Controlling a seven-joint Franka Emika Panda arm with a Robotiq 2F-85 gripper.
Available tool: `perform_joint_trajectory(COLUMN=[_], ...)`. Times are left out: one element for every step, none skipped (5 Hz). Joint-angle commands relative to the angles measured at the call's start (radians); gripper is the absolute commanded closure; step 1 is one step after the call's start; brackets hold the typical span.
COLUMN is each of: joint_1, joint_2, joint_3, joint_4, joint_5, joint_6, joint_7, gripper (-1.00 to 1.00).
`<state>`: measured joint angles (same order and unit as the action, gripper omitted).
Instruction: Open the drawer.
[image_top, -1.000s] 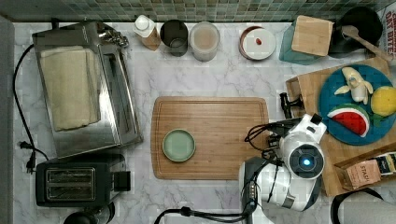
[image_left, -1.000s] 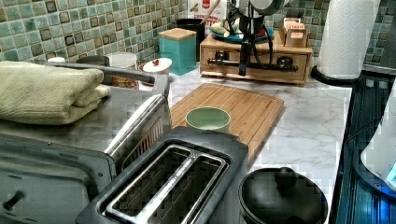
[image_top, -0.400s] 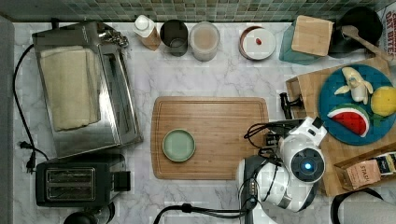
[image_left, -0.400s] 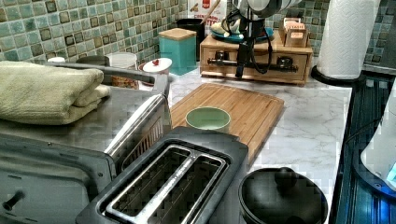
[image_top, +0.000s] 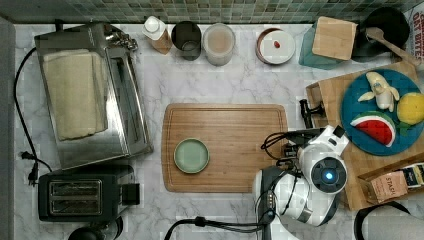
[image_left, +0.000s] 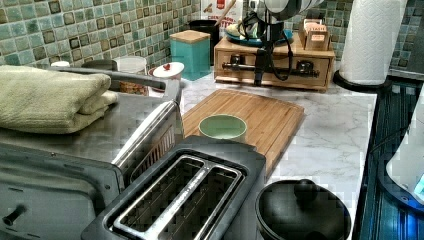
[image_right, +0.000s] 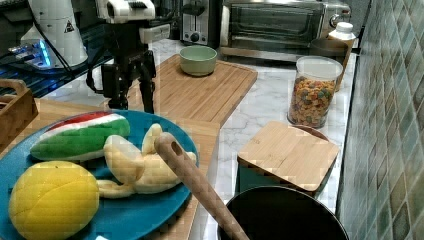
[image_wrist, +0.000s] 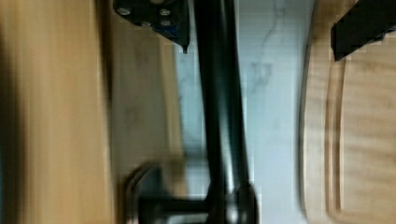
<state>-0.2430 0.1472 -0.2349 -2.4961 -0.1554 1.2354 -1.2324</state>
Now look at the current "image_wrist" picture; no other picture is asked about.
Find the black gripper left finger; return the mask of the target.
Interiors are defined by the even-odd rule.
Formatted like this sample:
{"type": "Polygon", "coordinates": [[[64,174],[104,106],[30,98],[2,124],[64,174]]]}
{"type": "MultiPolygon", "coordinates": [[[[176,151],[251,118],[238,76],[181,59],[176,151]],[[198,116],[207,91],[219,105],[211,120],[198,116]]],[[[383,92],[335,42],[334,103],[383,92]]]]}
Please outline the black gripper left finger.
{"type": "Polygon", "coordinates": [[[188,53],[191,40],[188,0],[113,0],[113,8],[133,25],[150,27],[188,53]]]}

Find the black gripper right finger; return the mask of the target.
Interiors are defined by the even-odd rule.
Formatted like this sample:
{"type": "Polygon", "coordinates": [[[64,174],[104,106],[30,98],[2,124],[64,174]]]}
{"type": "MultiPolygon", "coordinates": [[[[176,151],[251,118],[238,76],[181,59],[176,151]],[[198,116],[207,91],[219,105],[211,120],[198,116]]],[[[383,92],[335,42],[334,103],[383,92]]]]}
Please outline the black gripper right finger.
{"type": "Polygon", "coordinates": [[[396,0],[358,0],[331,29],[334,59],[340,61],[364,45],[395,31],[396,0]]]}

